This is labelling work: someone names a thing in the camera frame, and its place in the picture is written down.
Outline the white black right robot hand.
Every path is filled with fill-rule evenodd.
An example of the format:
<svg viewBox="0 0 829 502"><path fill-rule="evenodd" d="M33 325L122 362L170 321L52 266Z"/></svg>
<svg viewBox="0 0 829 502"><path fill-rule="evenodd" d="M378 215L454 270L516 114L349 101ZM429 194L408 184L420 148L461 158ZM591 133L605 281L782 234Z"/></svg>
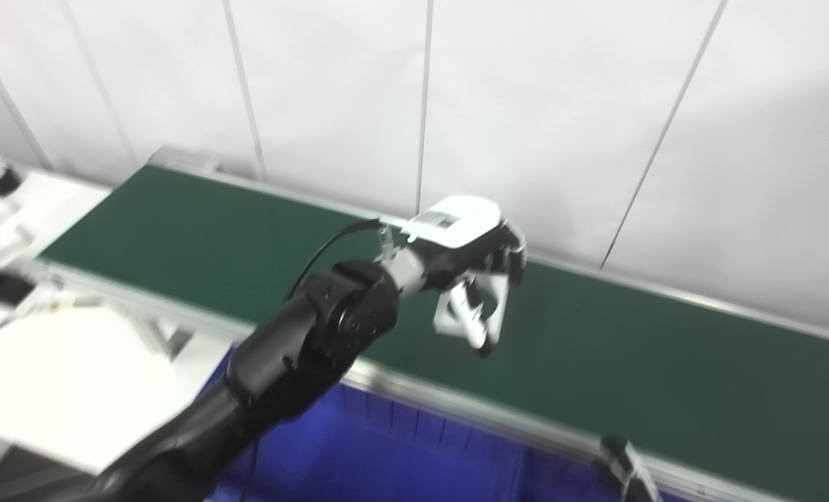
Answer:
<svg viewBox="0 0 829 502"><path fill-rule="evenodd" d="M601 480L621 501L662 501L662 492L631 441L617 435L602 436L598 467Z"/></svg>

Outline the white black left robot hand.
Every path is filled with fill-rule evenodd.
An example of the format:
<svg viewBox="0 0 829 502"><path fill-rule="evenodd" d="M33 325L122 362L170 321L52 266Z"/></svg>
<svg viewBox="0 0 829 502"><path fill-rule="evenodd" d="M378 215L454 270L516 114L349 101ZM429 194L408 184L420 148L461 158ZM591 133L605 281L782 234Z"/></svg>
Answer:
<svg viewBox="0 0 829 502"><path fill-rule="evenodd" d="M497 203L449 196L401 226L392 274L400 296L439 293L436 333L467 342L481 357L499 343L508 295L522 283L528 247Z"/></svg>

